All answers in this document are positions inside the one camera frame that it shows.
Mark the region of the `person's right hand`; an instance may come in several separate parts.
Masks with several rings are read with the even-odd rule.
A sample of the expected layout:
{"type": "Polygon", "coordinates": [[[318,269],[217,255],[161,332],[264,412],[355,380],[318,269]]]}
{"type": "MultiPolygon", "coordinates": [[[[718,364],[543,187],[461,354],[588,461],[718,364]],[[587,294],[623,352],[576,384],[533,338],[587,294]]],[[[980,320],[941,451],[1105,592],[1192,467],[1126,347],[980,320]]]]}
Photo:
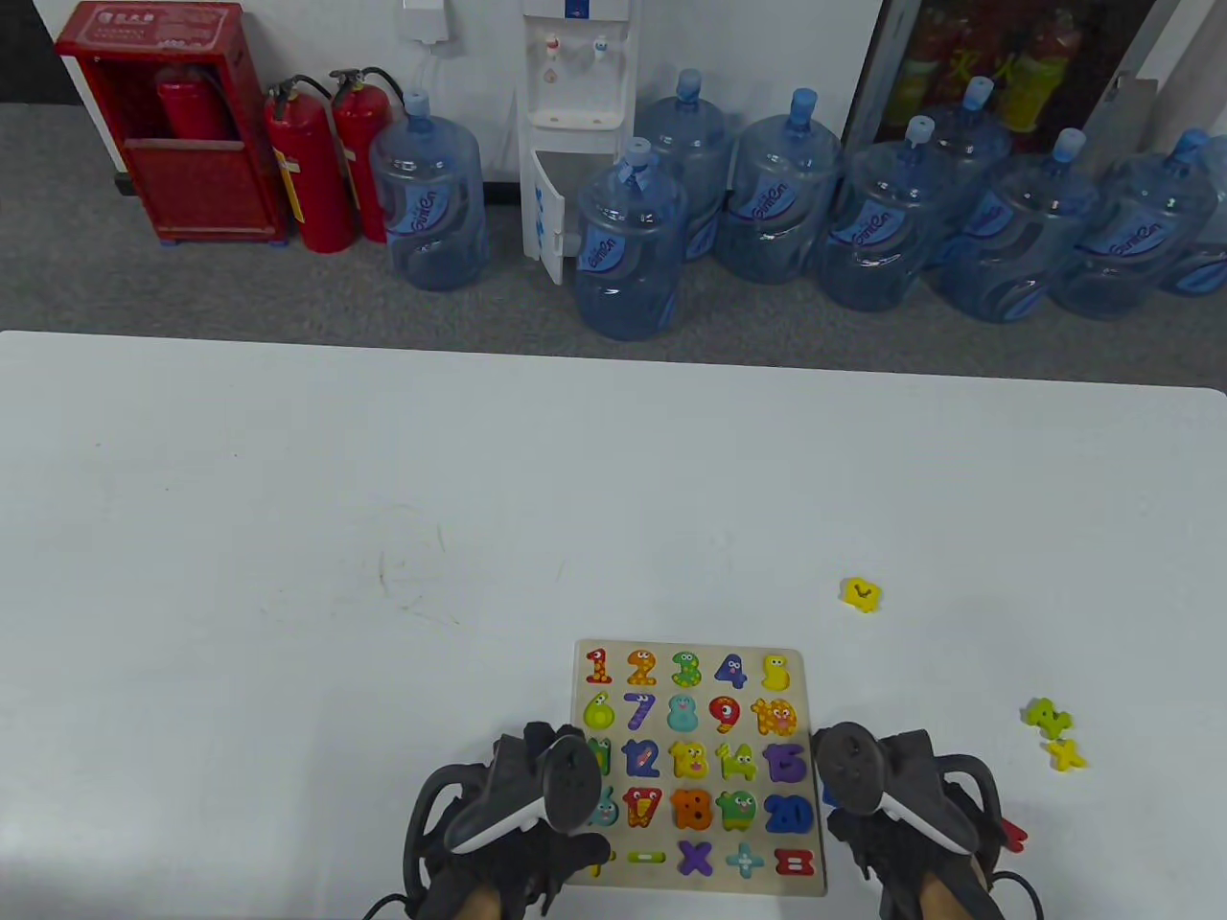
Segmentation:
{"type": "Polygon", "coordinates": [[[925,730],[876,738],[858,723],[817,731],[811,752],[832,837],[882,887],[880,918],[1004,916],[991,886],[1007,830],[985,762],[936,754],[925,730]]]}

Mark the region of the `person's left hand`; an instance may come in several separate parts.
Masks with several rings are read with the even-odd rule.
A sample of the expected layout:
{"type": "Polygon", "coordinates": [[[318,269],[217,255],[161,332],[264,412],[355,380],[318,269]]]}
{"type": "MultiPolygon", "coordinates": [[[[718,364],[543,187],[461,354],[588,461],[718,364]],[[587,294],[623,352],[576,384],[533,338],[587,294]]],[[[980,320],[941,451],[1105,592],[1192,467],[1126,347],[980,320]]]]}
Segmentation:
{"type": "Polygon", "coordinates": [[[494,741],[486,763],[445,764],[422,785],[402,853],[405,914],[460,918],[487,902],[494,918],[548,911],[574,875],[609,864],[591,830],[602,774],[587,735],[528,723],[494,741]]]}

